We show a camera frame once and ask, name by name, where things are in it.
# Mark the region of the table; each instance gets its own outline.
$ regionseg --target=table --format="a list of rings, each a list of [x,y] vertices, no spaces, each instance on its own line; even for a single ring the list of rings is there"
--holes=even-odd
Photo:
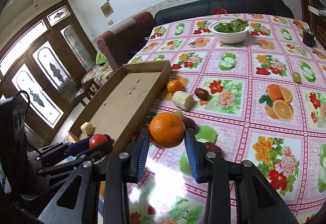
[[[234,18],[248,20],[246,40],[219,42],[208,25]],[[168,59],[173,73],[189,81],[185,91],[196,100],[184,114],[217,131],[216,145],[226,160],[251,160],[301,224],[326,200],[326,192],[318,189],[319,148],[326,143],[326,52],[319,44],[310,48],[302,43],[303,28],[308,28],[304,22],[260,14],[177,21],[154,28],[146,46],[130,60]],[[237,61],[229,71],[219,67],[225,53]],[[304,66],[310,81],[303,76]],[[301,74],[301,84],[292,80],[294,71]],[[197,87],[210,92],[209,102],[194,95]],[[171,101],[157,99],[143,125],[158,113],[177,110]],[[150,147],[141,182],[128,185],[131,223],[203,222],[207,184],[196,184],[180,172],[184,151],[183,143],[171,149]],[[236,223],[232,182],[230,193],[231,219]]]

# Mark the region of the green cushion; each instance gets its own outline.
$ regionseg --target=green cushion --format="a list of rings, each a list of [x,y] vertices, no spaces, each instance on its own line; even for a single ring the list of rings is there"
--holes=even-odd
[[[108,60],[107,60],[106,56],[100,50],[98,50],[95,63],[97,65],[101,65],[101,64],[107,63],[107,61]]]

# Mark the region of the cardboard tray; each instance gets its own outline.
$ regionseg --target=cardboard tray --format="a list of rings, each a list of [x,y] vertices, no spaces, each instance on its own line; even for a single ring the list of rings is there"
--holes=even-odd
[[[168,60],[123,65],[86,105],[69,135],[76,141],[85,139],[80,127],[90,122],[93,134],[115,140],[112,154],[123,152],[171,74]]]

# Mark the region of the white bowl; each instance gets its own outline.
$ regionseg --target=white bowl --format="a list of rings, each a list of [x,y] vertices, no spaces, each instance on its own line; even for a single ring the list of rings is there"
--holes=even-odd
[[[247,36],[247,32],[249,31],[250,26],[247,26],[243,31],[238,32],[238,33],[221,33],[217,32],[214,30],[214,27],[218,25],[219,23],[229,23],[230,21],[233,20],[222,20],[222,21],[216,21],[213,22],[208,26],[208,29],[215,34],[215,36],[218,38],[218,40],[222,43],[228,43],[228,44],[233,44],[233,43],[240,43],[245,40]]]

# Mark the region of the wooden chair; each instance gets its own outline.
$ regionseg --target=wooden chair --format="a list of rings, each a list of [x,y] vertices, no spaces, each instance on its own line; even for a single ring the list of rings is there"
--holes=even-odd
[[[98,90],[100,89],[99,85],[96,84],[94,79],[90,79],[84,83],[80,90],[76,93],[74,101],[79,101],[83,106],[86,106],[87,104],[83,101],[83,99],[86,97],[87,99],[91,100],[91,96],[94,96],[94,92],[91,90],[92,85],[94,85]]]

